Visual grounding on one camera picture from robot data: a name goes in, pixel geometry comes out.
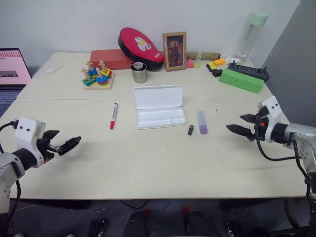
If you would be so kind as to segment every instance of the white table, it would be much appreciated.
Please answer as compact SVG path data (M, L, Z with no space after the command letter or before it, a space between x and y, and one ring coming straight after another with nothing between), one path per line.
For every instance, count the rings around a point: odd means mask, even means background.
M54 53L66 62L45 80L34 78L1 117L0 124L20 117L44 121L58 129L52 143L82 136L80 144L21 178L22 198L267 198L303 196L305 184L295 161L264 159L255 143L232 134L226 124L253 125L239 115L256 113L257 103L271 96L218 82L202 63L199 69L149 73L134 83L129 70L116 70L111 91L82 89L82 53ZM137 130L132 88L180 84L187 125ZM109 129L113 103L118 117ZM198 130L197 111L204 110L209 134ZM188 136L189 125L194 125ZM5 151L15 151L14 129L0 133ZM273 158L292 156L280 144L262 143ZM16 195L15 187L12 196Z
M18 99L84 99L84 100L133 100L132 88L147 85L180 84L183 88L184 100L187 101L241 101L260 102L271 96L271 92L264 85L259 94L248 92L218 81L206 68L207 61L201 61L198 69L186 69L166 72L162 68L159 72L148 72L146 83L137 84L132 78L131 70L114 70L115 79L110 91L83 90L81 72L88 53L56 52L53 58L65 62L65 66L53 75L42 80L35 77L19 94Z

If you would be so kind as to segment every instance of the cartoon logo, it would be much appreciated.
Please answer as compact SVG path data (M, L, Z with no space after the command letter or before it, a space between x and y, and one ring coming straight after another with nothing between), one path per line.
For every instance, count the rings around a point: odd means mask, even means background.
M146 50L152 49L151 45L148 44L144 39L140 37L135 37L134 39L137 42L137 45L141 51L145 52Z

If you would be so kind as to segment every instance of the picture frame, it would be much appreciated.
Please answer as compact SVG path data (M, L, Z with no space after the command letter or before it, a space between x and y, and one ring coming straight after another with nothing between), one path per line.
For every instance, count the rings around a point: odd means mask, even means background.
M166 71L187 68L187 32L163 33L163 52Z

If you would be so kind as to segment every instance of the metal cup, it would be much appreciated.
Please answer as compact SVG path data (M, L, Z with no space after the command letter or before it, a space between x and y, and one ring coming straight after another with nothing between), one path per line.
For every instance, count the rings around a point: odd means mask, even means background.
M130 68L136 83L144 83L147 81L147 66L145 63L135 62L130 65Z

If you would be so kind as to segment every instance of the red pouch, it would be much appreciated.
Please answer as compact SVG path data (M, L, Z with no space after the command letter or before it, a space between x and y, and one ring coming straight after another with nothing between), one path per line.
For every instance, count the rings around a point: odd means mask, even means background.
M164 55L146 35L136 29L123 28L118 37L118 44L129 59L145 63L148 70L158 70L163 65Z

